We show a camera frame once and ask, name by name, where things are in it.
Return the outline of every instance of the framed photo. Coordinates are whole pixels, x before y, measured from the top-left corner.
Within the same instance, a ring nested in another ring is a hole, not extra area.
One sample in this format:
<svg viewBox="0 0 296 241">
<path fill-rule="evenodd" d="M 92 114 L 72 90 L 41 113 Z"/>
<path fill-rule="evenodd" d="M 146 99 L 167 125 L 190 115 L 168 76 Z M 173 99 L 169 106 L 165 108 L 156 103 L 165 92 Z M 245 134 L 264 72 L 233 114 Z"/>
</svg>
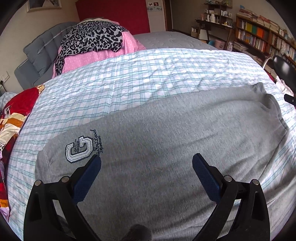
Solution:
<svg viewBox="0 0 296 241">
<path fill-rule="evenodd" d="M 29 0 L 26 3 L 27 12 L 61 8 L 61 0 Z"/>
</svg>

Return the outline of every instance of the metal pin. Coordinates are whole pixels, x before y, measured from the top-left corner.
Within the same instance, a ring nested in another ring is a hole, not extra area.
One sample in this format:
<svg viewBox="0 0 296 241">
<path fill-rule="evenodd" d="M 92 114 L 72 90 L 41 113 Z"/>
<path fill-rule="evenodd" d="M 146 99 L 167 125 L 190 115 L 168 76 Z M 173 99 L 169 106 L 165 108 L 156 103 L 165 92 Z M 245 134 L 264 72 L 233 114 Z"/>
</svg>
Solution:
<svg viewBox="0 0 296 241">
<path fill-rule="evenodd" d="M 68 176 L 62 177 L 62 182 L 66 183 L 67 181 L 69 181 L 69 179 L 70 178 Z"/>
<path fill-rule="evenodd" d="M 41 184 L 41 180 L 37 180 L 37 181 L 34 183 L 35 186 L 39 186 L 40 184 Z"/>
<path fill-rule="evenodd" d="M 232 181 L 232 177 L 231 176 L 225 176 L 224 179 L 227 182 L 231 182 Z"/>
<path fill-rule="evenodd" d="M 259 185 L 259 181 L 258 181 L 257 179 L 253 179 L 253 183 L 254 183 L 255 185 Z"/>
</svg>

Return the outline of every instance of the beige wall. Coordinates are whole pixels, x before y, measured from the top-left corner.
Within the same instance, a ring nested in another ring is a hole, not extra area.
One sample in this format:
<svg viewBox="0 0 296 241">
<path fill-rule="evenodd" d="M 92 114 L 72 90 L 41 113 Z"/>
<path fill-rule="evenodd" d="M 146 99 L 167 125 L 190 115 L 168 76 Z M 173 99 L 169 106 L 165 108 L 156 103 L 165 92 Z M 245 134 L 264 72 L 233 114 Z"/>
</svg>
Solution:
<svg viewBox="0 0 296 241">
<path fill-rule="evenodd" d="M 158 2 L 159 6 L 163 6 L 163 0 L 146 0 L 146 5 L 148 3 Z M 165 31 L 165 14 L 164 10 L 161 12 L 148 12 L 150 32 L 161 32 Z"/>
<path fill-rule="evenodd" d="M 204 2 L 205 0 L 171 0 L 173 28 L 190 33 L 191 26 L 197 25 L 194 19 L 200 18 L 200 14 L 207 8 L 206 5 L 203 5 Z M 233 0 L 233 9 L 231 12 L 234 20 L 236 19 L 240 5 L 288 29 L 277 11 L 266 0 Z"/>
<path fill-rule="evenodd" d="M 35 37 L 56 24 L 77 21 L 79 17 L 75 2 L 77 0 L 61 0 L 62 9 L 26 12 L 22 6 L 7 24 L 0 36 L 0 76 L 8 72 L 10 78 L 4 83 L 9 92 L 19 93 L 23 89 L 18 83 L 14 70 L 27 56 L 22 51 Z"/>
</svg>

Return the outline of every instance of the leopard print fabric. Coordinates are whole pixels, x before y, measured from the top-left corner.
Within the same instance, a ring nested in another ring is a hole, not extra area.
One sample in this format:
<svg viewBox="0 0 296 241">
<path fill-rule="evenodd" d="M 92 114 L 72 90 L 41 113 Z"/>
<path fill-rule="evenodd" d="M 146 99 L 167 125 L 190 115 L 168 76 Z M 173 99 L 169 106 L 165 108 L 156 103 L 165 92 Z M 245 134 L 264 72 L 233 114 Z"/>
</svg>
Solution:
<svg viewBox="0 0 296 241">
<path fill-rule="evenodd" d="M 62 50 L 55 63 L 57 75 L 62 74 L 65 58 L 69 55 L 100 50 L 119 51 L 122 47 L 122 32 L 128 30 L 106 21 L 88 21 L 74 26 L 61 42 Z"/>
</svg>

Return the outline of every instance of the red panel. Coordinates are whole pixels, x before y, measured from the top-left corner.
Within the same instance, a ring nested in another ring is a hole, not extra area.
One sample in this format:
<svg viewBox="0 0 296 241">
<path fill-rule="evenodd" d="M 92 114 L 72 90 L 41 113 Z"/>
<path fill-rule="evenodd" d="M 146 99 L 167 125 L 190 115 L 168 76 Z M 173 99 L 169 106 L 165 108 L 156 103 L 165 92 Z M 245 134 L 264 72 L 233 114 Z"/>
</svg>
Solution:
<svg viewBox="0 0 296 241">
<path fill-rule="evenodd" d="M 133 35 L 150 33 L 145 0 L 79 0 L 76 7 L 80 21 L 104 17 L 119 22 Z"/>
</svg>

